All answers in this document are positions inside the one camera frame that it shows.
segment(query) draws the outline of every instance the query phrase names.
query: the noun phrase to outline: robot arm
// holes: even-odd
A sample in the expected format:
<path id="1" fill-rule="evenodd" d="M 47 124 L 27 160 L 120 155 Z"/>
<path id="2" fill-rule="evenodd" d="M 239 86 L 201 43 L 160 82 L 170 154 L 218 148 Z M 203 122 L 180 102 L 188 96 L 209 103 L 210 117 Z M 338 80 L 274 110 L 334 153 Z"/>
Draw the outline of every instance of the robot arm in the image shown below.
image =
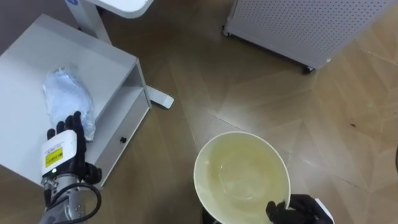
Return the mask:
<path id="1" fill-rule="evenodd" d="M 42 185 L 45 213 L 39 224 L 85 223 L 101 206 L 101 194 L 93 186 L 102 179 L 101 169 L 85 162 L 86 140 L 80 112 L 47 132 L 42 147 Z M 96 207 L 86 215 L 82 188 L 93 191 Z"/>

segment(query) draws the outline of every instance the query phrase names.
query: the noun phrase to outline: parquet floor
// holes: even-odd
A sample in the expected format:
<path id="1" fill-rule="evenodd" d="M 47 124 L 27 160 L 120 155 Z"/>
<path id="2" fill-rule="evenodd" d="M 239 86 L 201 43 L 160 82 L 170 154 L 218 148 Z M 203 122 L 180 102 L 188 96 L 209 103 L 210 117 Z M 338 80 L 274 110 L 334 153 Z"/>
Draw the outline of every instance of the parquet floor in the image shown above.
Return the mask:
<path id="1" fill-rule="evenodd" d="M 300 65 L 222 36 L 230 5 L 155 0 L 138 19 L 103 15 L 114 45 L 176 101 L 149 112 L 89 223 L 199 224 L 196 154 L 213 136 L 244 130 L 280 152 L 293 192 L 320 198 L 336 223 L 397 224 L 398 6 L 301 76 Z M 40 188 L 5 169 L 0 176 L 0 223 L 38 220 Z"/>

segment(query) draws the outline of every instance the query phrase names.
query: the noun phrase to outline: white cabinet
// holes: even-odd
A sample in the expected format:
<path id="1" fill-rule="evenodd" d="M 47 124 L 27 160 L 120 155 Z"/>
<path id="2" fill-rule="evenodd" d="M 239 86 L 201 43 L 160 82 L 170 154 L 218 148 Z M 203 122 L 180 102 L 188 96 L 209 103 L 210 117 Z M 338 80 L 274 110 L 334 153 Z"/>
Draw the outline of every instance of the white cabinet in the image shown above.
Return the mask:
<path id="1" fill-rule="evenodd" d="M 65 65 L 93 99 L 97 130 L 86 160 L 102 168 L 103 185 L 150 109 L 139 60 L 46 15 L 0 56 L 0 164 L 40 184 L 40 148 L 53 128 L 42 83 Z"/>

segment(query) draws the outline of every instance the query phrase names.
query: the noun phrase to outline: plastic bag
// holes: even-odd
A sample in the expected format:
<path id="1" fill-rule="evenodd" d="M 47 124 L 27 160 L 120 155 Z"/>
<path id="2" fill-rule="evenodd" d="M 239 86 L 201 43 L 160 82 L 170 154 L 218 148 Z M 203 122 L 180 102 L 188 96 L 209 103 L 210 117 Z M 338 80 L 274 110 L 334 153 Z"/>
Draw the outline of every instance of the plastic bag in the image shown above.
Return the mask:
<path id="1" fill-rule="evenodd" d="M 92 141 L 95 133 L 93 101 L 84 85 L 72 75 L 71 69 L 63 67 L 47 74 L 43 90 L 52 126 L 56 127 L 58 122 L 80 111 L 86 140 Z"/>

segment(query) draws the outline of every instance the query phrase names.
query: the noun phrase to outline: white bucket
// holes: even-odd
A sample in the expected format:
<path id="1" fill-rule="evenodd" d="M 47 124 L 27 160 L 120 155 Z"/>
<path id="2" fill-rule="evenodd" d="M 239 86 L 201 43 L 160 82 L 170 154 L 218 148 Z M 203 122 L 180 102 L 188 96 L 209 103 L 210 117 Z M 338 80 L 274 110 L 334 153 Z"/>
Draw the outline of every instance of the white bucket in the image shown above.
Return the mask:
<path id="1" fill-rule="evenodd" d="M 204 208 L 223 224 L 271 223 L 269 201 L 290 202 L 290 180 L 278 152 L 249 133 L 229 132 L 210 140 L 193 171 Z"/>

